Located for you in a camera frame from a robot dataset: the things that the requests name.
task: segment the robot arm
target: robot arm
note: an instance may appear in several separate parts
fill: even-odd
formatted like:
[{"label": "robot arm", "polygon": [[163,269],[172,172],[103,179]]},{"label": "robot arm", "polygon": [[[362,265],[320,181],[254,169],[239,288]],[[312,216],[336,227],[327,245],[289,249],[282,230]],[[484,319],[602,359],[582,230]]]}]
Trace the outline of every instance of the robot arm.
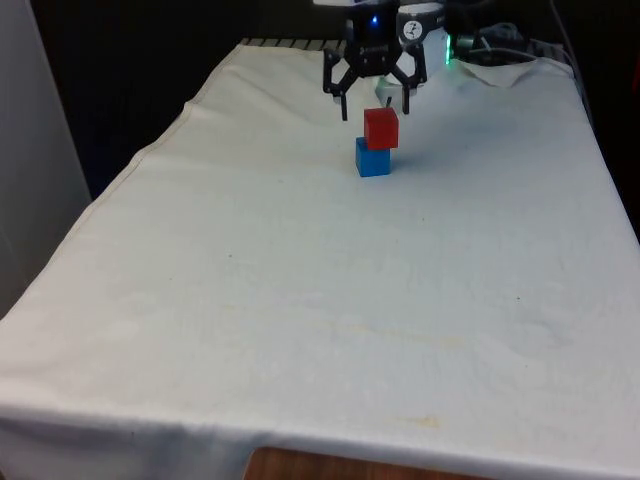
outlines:
[{"label": "robot arm", "polygon": [[[324,52],[323,89],[339,98],[342,119],[347,120],[347,92],[358,78],[393,75],[402,85],[403,111],[409,113],[412,89],[427,81],[423,41],[429,32],[444,26],[444,6],[436,0],[314,0],[317,5],[347,7],[344,59],[349,70],[333,83],[333,68],[343,58]],[[413,75],[399,66],[406,52],[415,64]]]}]

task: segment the dark background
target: dark background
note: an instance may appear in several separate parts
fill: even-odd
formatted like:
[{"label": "dark background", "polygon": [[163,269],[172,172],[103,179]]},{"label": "dark background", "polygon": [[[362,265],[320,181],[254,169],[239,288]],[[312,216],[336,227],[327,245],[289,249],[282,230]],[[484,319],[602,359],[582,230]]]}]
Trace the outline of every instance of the dark background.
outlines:
[{"label": "dark background", "polygon": [[[499,0],[501,18],[558,40],[547,0]],[[556,0],[596,136],[640,235],[640,112],[631,92],[639,0]],[[242,37],[340,38],[312,0],[32,0],[89,188],[97,196],[180,114]]]}]

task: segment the green light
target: green light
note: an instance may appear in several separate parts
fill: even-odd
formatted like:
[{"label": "green light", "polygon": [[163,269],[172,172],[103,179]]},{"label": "green light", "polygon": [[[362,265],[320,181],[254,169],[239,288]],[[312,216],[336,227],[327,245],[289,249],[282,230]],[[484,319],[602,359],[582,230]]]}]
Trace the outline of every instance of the green light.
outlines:
[{"label": "green light", "polygon": [[451,63],[451,35],[447,35],[447,65]]}]

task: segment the blue cube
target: blue cube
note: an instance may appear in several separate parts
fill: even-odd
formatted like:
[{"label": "blue cube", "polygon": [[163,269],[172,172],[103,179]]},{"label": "blue cube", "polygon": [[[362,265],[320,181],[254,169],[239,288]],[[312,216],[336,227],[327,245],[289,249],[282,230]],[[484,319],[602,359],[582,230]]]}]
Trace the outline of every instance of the blue cube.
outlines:
[{"label": "blue cube", "polygon": [[369,150],[364,137],[356,139],[356,166],[361,177],[391,173],[391,150]]}]

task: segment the white cloth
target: white cloth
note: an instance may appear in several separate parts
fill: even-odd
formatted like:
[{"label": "white cloth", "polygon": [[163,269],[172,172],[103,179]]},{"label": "white cloth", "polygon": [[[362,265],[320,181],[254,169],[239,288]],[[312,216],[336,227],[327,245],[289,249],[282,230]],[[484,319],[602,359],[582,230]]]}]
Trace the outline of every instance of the white cloth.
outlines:
[{"label": "white cloth", "polygon": [[239,47],[0,322],[9,479],[240,479],[282,446],[640,477],[640,255],[570,75],[458,65],[354,165],[321,54]]}]

